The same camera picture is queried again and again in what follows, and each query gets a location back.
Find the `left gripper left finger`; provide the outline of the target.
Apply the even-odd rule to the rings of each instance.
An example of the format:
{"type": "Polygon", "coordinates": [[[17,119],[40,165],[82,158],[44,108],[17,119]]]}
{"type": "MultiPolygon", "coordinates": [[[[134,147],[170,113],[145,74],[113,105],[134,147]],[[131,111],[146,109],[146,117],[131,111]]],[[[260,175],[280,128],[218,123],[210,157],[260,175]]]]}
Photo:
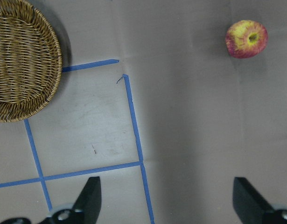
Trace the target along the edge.
{"type": "Polygon", "coordinates": [[[102,205],[100,177],[90,177],[71,208],[55,211],[41,224],[95,224],[102,205]]]}

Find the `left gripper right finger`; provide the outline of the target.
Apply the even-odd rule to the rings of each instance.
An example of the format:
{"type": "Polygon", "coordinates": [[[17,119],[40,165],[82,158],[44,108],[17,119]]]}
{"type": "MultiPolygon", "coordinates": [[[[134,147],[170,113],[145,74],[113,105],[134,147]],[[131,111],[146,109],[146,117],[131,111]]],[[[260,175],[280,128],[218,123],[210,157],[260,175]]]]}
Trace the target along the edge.
{"type": "Polygon", "coordinates": [[[235,177],[233,208],[243,224],[287,224],[287,209],[274,209],[245,177],[235,177]]]}

